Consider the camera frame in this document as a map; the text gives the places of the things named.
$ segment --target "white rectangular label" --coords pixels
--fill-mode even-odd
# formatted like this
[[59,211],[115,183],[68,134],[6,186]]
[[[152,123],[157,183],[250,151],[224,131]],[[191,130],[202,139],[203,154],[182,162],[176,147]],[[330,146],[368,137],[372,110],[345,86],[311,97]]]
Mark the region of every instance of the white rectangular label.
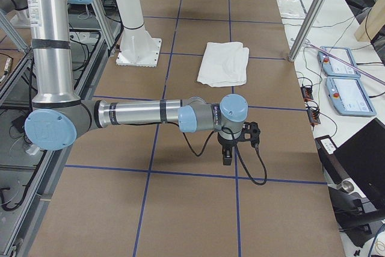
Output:
[[[344,60],[347,63],[351,64],[348,51],[346,49],[333,48],[328,52],[340,58],[341,60]],[[346,64],[341,63],[339,60],[336,60],[333,57],[330,57],[330,64],[332,71],[335,73],[344,73],[346,75],[354,74],[354,69],[348,67]]]
[[329,155],[331,155],[336,150],[336,147],[328,138],[324,138],[323,140],[321,140],[321,143],[324,145],[324,148],[326,149]]
[[42,25],[42,14],[39,0],[28,0],[29,19],[31,21],[31,27],[37,27]]
[[355,79],[334,79],[334,83],[347,111],[370,111]]

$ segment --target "folded cloth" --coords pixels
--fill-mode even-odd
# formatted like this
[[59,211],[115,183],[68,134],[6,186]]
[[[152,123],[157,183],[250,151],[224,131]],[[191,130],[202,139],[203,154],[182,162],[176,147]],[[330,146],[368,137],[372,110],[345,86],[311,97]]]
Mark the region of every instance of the folded cloth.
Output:
[[248,48],[241,42],[208,42],[197,80],[211,87],[243,85],[247,61]]

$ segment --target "device screen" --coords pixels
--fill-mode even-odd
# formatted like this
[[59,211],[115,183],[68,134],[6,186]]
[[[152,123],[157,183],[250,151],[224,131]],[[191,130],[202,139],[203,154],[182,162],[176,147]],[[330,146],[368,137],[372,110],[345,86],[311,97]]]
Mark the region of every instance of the device screen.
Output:
[[355,79],[334,79],[342,104],[347,111],[371,111]]
[[[333,48],[329,51],[330,54],[335,55],[336,57],[340,58],[341,60],[346,61],[347,63],[351,63],[350,57],[348,55],[348,51],[346,49],[338,49],[338,48]],[[333,57],[330,57],[330,65],[331,69],[335,73],[343,73],[346,75],[353,75],[354,69],[351,67],[348,67],[347,65],[341,63],[340,61],[336,60]]]

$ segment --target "black monitor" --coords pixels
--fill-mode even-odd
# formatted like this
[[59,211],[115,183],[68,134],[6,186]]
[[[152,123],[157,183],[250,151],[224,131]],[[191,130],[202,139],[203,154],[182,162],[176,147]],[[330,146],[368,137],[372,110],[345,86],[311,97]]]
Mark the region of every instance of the black monitor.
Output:
[[334,155],[376,209],[384,209],[385,125],[374,118]]

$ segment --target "white desk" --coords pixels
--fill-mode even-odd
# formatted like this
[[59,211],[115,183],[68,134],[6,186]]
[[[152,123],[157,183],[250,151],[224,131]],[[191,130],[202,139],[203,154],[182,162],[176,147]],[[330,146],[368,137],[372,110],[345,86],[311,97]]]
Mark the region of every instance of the white desk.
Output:
[[[306,11],[309,11],[309,7],[313,0],[302,0]],[[318,14],[318,17],[313,24],[313,26],[325,26],[325,25],[334,25],[338,22],[342,22],[349,18],[353,17],[353,14],[349,7],[347,6],[344,0],[326,0],[321,11]],[[282,19],[283,23],[291,23],[293,25],[301,24],[303,20],[298,19]],[[334,46],[338,38],[343,34],[342,38],[337,42],[335,46],[348,47],[351,49],[361,48],[363,46],[368,45],[368,42],[358,42],[354,37],[354,33],[359,27],[358,22],[355,18],[351,18],[350,20],[333,26],[331,28],[312,28],[310,30],[307,39],[309,39],[312,44],[320,47],[320,46]],[[292,38],[295,38],[300,30],[300,26],[290,26],[285,25],[285,33],[289,42],[289,46],[293,44]],[[376,52],[374,51],[372,46],[368,46],[366,48],[353,50],[353,56],[357,63],[367,63],[371,61],[379,61],[380,59]],[[307,70],[305,65],[307,61],[308,68],[320,72],[321,68],[317,60],[317,52],[314,49],[307,48],[305,52],[303,49],[300,54],[298,54],[297,59],[295,60],[295,68],[297,72],[303,73],[303,75],[307,78],[310,78],[314,84],[318,83],[319,77]],[[360,66],[361,69],[366,72],[376,76],[380,79],[385,79],[385,67],[384,66]],[[326,87],[325,87],[325,74],[322,72],[321,76],[323,81],[321,85],[316,85],[313,87],[313,96],[315,101],[319,104],[321,112],[332,118],[338,125],[338,130],[336,135],[333,137],[334,142],[340,146],[347,139],[349,139],[352,135],[354,135],[357,131],[359,131],[362,127],[364,127],[368,122],[370,122],[373,118],[368,117],[346,117],[340,116],[333,108],[331,104]],[[365,86],[365,89],[368,95],[376,95],[385,91],[385,86],[369,79],[368,77],[362,76],[361,81]],[[376,111],[376,117],[385,123],[385,95],[371,99]],[[321,124],[315,126],[313,135],[314,137],[320,137],[322,135],[332,135],[335,130],[335,125],[328,120],[324,116],[320,116]],[[343,241],[343,245],[345,248],[345,253],[347,256],[352,256],[355,250],[360,249],[352,244],[350,239],[346,236],[346,234],[341,234],[341,239]],[[380,238],[384,241],[384,234],[380,235]],[[364,248],[361,249],[360,256],[367,256],[368,250],[371,245],[371,240],[368,241]]]

